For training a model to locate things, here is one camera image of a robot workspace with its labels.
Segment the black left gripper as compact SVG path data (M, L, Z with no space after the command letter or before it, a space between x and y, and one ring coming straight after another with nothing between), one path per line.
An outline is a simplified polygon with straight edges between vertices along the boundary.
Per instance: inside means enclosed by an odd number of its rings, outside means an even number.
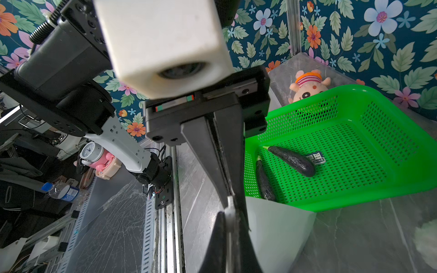
M245 218L244 135L250 138L266 131L269 87L265 67L256 66L198 91L145 103L146 137L169 146L186 140L223 207L228 206L231 195ZM206 119L213 115L219 154Z

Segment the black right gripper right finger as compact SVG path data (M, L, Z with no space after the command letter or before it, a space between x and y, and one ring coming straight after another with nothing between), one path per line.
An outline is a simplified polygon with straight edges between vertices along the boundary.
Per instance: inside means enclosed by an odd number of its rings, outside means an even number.
M254 247L249 235L248 222L244 214L237 210L233 255L235 273L261 273Z

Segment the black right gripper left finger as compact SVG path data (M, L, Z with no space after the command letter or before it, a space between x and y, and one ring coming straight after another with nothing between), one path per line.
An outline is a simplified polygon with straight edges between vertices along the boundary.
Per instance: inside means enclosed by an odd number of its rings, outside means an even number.
M225 213L218 212L199 273L226 272L226 240L227 232Z

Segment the green plastic basket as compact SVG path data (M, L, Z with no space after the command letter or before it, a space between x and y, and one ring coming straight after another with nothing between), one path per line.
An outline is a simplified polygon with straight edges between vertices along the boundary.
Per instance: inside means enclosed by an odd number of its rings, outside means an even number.
M343 85L271 111L267 129L245 142L244 189L259 198L256 161L278 202L313 212L432 190L437 143L380 92ZM278 146L325 164L305 177L265 150Z

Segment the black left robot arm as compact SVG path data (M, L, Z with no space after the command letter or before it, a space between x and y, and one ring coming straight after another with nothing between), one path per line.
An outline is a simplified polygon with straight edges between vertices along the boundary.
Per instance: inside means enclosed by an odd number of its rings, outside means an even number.
M1 91L56 129L102 145L141 179L162 185L154 163L116 117L94 78L112 69L147 97L146 136L188 143L223 206L246 214L244 142L266 130L269 78L233 70L221 33L239 1L61 1L31 40L28 60Z

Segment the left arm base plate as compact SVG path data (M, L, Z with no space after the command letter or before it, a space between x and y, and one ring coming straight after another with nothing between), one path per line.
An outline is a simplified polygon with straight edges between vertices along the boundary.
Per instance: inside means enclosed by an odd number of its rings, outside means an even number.
M165 157L159 164L155 179L155 208L162 209L174 201L173 158Z

